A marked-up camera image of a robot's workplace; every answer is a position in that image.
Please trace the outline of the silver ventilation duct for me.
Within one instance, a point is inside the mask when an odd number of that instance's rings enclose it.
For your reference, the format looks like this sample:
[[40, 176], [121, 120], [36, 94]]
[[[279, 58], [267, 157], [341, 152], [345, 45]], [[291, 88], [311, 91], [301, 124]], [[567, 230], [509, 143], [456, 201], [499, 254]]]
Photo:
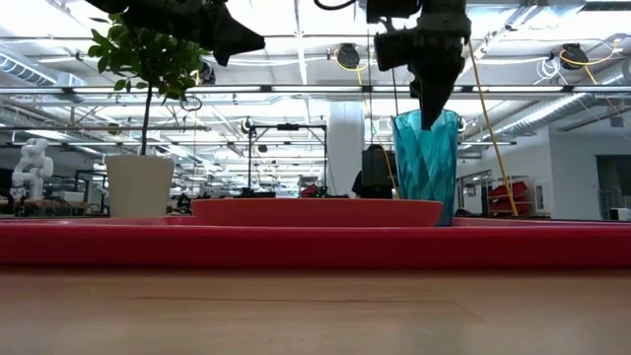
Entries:
[[71, 87], [85, 86], [86, 82], [68, 72], [46, 71], [24, 56], [10, 54], [0, 50], [0, 73], [15, 77], [36, 87], [62, 87], [61, 94], [55, 94], [60, 100], [81, 103], [83, 95], [76, 94]]
[[606, 68], [595, 75], [595, 79], [597, 85], [577, 85], [577, 92], [572, 91], [555, 100], [533, 104], [505, 118], [494, 132], [518, 136], [525, 132], [535, 131], [567, 115], [574, 114], [582, 108], [592, 107], [596, 103], [597, 95], [612, 94], [612, 91], [605, 90], [604, 87], [631, 87], [631, 58]]

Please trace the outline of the coral plastic plate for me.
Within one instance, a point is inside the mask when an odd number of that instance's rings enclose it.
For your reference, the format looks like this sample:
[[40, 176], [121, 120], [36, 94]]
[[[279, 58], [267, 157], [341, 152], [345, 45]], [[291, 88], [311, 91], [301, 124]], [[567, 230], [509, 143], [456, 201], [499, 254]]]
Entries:
[[224, 198], [192, 202], [193, 216], [232, 227], [432, 227], [443, 204], [358, 198]]

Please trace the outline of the red plastic tray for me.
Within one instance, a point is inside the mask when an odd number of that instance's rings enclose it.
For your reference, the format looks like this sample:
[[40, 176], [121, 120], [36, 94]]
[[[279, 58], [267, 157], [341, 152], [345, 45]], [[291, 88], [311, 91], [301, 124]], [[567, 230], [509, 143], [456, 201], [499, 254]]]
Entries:
[[205, 226], [193, 217], [0, 221], [0, 265], [238, 269], [631, 268], [631, 223]]

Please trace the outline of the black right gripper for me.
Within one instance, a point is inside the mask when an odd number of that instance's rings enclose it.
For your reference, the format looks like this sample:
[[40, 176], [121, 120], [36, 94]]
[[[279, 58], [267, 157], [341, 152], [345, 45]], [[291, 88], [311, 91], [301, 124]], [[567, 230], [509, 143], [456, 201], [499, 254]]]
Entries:
[[439, 57], [422, 63], [420, 78], [414, 76], [409, 83], [409, 94], [419, 105], [421, 128], [431, 130], [464, 66], [461, 53], [471, 36], [466, 0], [424, 0], [418, 26]]

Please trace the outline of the teal faceted plastic cup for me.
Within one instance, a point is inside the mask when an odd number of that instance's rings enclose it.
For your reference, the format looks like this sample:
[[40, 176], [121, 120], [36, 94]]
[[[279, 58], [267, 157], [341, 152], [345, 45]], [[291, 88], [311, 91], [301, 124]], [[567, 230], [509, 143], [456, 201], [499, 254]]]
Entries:
[[398, 195], [441, 202], [438, 224], [449, 226], [455, 215], [459, 115], [443, 110], [429, 130], [421, 128], [421, 120], [419, 109], [393, 120]]

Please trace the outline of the white building column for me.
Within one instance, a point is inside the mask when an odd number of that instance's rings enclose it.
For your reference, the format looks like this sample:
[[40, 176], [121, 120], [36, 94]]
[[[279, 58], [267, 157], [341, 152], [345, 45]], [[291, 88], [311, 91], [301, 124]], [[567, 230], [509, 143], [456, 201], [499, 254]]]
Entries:
[[361, 102], [329, 104], [327, 185], [334, 195], [355, 196], [352, 186], [362, 166], [364, 122], [364, 105]]

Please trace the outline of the cluttered workbench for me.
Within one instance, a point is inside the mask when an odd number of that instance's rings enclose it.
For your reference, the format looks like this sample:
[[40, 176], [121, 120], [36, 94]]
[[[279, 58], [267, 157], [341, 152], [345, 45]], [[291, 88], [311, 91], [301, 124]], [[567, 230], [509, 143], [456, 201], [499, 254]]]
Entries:
[[25, 199], [9, 201], [0, 198], [0, 219], [2, 218], [62, 218], [83, 216], [107, 216], [98, 204], [85, 201], [65, 201], [59, 199]]

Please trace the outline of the black gantry frame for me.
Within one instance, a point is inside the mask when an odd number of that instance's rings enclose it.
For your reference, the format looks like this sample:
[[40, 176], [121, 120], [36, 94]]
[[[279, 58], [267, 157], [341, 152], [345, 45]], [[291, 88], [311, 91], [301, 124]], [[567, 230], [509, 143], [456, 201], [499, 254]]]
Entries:
[[[327, 148], [327, 125], [326, 124], [298, 124], [298, 123], [279, 123], [279, 124], [251, 124], [247, 130], [247, 187], [242, 191], [242, 196], [254, 197], [256, 192], [252, 189], [252, 146], [262, 138], [269, 129], [275, 129], [277, 131], [298, 131], [301, 129], [308, 130], [323, 147], [322, 156], [322, 181], [323, 185], [327, 186], [327, 171], [328, 168], [328, 148]], [[323, 131], [323, 138], [320, 139], [315, 133], [315, 129], [321, 129]]]

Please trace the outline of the white plant pot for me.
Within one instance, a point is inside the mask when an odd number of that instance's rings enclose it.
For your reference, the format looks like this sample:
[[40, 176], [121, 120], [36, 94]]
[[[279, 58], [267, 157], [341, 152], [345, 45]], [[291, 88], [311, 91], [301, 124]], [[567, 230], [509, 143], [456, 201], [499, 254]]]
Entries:
[[111, 218], [164, 216], [175, 163], [155, 156], [115, 155], [105, 158]]

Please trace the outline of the small green potted tree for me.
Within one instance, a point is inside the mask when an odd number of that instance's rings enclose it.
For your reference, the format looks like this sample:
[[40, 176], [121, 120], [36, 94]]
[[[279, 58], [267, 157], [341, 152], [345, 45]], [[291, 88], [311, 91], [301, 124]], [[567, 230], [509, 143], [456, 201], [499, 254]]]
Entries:
[[140, 146], [144, 156], [153, 97], [183, 101], [186, 91], [196, 85], [192, 74], [202, 69], [202, 57], [209, 52], [192, 41], [127, 25], [120, 13], [95, 21], [108, 26], [104, 35], [91, 30], [88, 55], [97, 60], [98, 71], [119, 77], [114, 83], [117, 91], [146, 92]]

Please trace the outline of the long ceiling light bar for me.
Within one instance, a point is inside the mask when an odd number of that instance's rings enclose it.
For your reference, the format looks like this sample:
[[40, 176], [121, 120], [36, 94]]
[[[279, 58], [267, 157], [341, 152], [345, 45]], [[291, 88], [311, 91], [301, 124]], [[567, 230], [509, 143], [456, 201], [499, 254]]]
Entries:
[[[492, 94], [623, 94], [631, 93], [631, 85], [565, 85], [565, 86], [517, 86], [517, 85], [491, 85], [491, 86], [454, 86], [454, 94], [469, 94], [481, 90], [483, 93]], [[257, 93], [281, 93], [281, 94], [409, 94], [407, 86], [325, 86], [325, 85], [250, 85], [250, 86], [199, 86], [186, 91], [188, 94], [257, 94]], [[61, 94], [116, 94], [112, 87], [0, 87], [0, 95], [61, 95]]]

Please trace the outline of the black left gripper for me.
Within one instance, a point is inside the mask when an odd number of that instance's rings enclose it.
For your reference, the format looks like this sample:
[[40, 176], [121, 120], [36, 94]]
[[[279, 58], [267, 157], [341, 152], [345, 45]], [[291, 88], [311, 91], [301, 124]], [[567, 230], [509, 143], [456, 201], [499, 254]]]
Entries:
[[122, 15], [128, 27], [151, 30], [199, 44], [213, 51], [226, 67], [233, 55], [265, 48], [265, 39], [232, 17], [227, 6], [216, 8], [213, 43], [203, 32], [206, 8], [202, 0], [129, 0]]

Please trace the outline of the person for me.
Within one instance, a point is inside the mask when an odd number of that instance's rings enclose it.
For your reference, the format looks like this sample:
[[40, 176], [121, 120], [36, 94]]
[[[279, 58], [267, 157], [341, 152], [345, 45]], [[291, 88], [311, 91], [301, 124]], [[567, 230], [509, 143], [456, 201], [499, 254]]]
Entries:
[[[380, 144], [372, 144], [366, 150], [375, 151], [375, 150], [384, 150], [382, 145]], [[365, 198], [365, 199], [392, 199], [392, 191], [396, 187], [396, 184], [393, 187], [379, 187], [379, 186], [363, 186], [362, 185], [362, 161], [361, 161], [361, 170], [357, 173], [354, 183], [352, 185], [352, 192], [356, 195], [357, 198]]]

